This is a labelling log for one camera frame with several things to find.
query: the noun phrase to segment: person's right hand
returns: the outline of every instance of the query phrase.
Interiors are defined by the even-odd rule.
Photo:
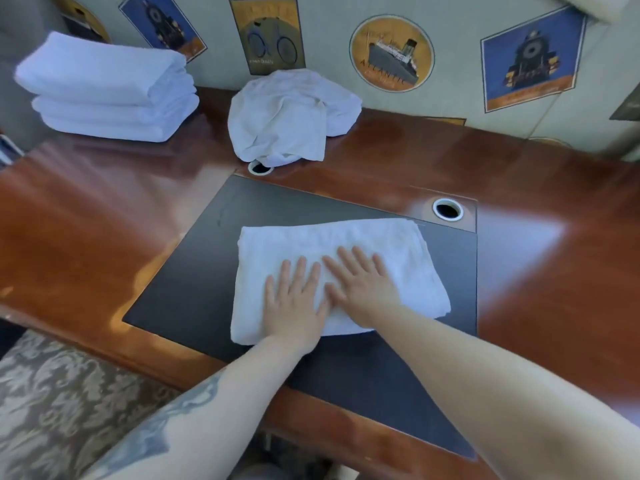
[[[338,248],[338,256],[344,265],[329,256],[323,257],[324,264],[342,284],[339,289],[327,283],[327,296],[358,325],[375,328],[377,317],[388,315],[391,309],[401,305],[400,295],[382,258],[374,254],[369,259],[357,246],[351,252]]]

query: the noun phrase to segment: finger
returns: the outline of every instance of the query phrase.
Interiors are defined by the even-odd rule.
[[[362,268],[366,272],[373,273],[376,270],[376,266],[373,264],[373,261],[367,258],[367,255],[364,254],[364,251],[361,250],[359,247],[354,246],[351,252],[353,253],[354,256],[356,256],[356,259],[358,260],[359,265],[362,266]]]
[[[281,301],[289,293],[289,275],[291,273],[291,261],[285,259],[280,267],[280,277],[278,278],[278,300]]]
[[[320,263],[315,262],[313,266],[311,266],[311,273],[309,273],[309,279],[307,280],[307,284],[305,285],[302,293],[309,293],[313,296],[316,295],[316,290],[318,289],[318,282],[320,281]]]
[[[323,325],[327,316],[329,316],[330,311],[331,311],[331,300],[329,300],[329,298],[327,297],[324,297],[323,300],[320,302],[320,306],[318,307],[318,311],[316,313],[316,317],[318,317],[318,320],[322,320]]]
[[[272,275],[268,275],[267,282],[264,284],[264,302],[267,305],[273,305],[276,301],[273,289],[275,288],[275,280]]]
[[[387,266],[385,265],[385,262],[382,260],[382,257],[379,254],[373,255],[373,264],[376,265],[376,269],[378,270],[378,274],[380,276],[385,276],[386,278],[389,277]]]
[[[332,275],[338,278],[343,285],[346,285],[349,280],[353,278],[353,274],[351,274],[345,266],[331,259],[329,256],[323,256],[322,261],[327,269],[331,271]]]
[[[363,272],[362,266],[356,261],[354,255],[342,246],[338,248],[338,256],[340,256],[340,259],[342,259],[342,262],[352,274],[360,274]]]
[[[324,292],[334,306],[342,306],[342,304],[347,301],[347,296],[344,294],[344,291],[333,283],[325,284]]]
[[[293,281],[289,287],[289,293],[300,293],[302,291],[302,284],[305,281],[305,272],[307,271],[307,258],[300,256],[296,270],[293,273]]]

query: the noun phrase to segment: folded white towel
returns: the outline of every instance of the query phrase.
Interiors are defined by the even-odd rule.
[[[57,131],[64,133],[85,134],[99,136],[101,138],[130,139],[133,141],[154,141],[156,143],[166,141],[180,128],[187,116],[196,110],[199,103],[198,96],[190,94],[185,96],[176,110],[167,113],[161,120],[153,124],[105,124],[91,123],[62,118],[53,118],[42,114],[44,123]]]
[[[263,337],[264,282],[277,277],[284,259],[293,265],[300,256],[309,264],[323,255],[336,256],[339,246],[358,245],[367,255],[379,253],[385,260],[402,302],[428,318],[451,311],[449,296],[431,261],[427,243],[415,222],[408,219],[366,219],[294,227],[243,227],[238,241],[239,265],[231,319],[231,340],[253,345]],[[316,306],[324,284],[336,282],[324,268],[316,293]],[[368,331],[356,325],[342,310],[333,310],[323,335]]]
[[[362,100],[308,69],[279,70],[248,82],[231,101],[228,129],[240,160],[281,166],[324,160],[326,136],[347,133]]]
[[[84,123],[151,124],[164,119],[167,114],[180,111],[186,102],[185,97],[195,92],[193,78],[185,72],[175,78],[169,92],[154,106],[81,104],[46,96],[36,97],[31,106],[44,116],[54,119]]]
[[[28,91],[63,101],[153,105],[186,58],[173,50],[126,47],[52,32],[15,71]]]

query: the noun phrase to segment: forearm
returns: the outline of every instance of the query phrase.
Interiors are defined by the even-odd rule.
[[[263,339],[144,421],[84,479],[226,478],[300,356],[274,337]]]
[[[594,397],[407,308],[387,315],[380,335],[504,478],[631,478],[640,468],[637,428]]]

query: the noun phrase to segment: brown wooden table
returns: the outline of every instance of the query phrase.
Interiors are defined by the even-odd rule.
[[[10,319],[181,389],[223,364],[122,316],[227,177],[247,175],[226,130],[231,93],[200,94],[166,144],[60,135],[0,173]],[[432,190],[477,199],[480,337],[640,423],[640,167],[364,110],[324,162],[262,178],[411,217]],[[495,478],[287,388],[264,427],[372,476]]]

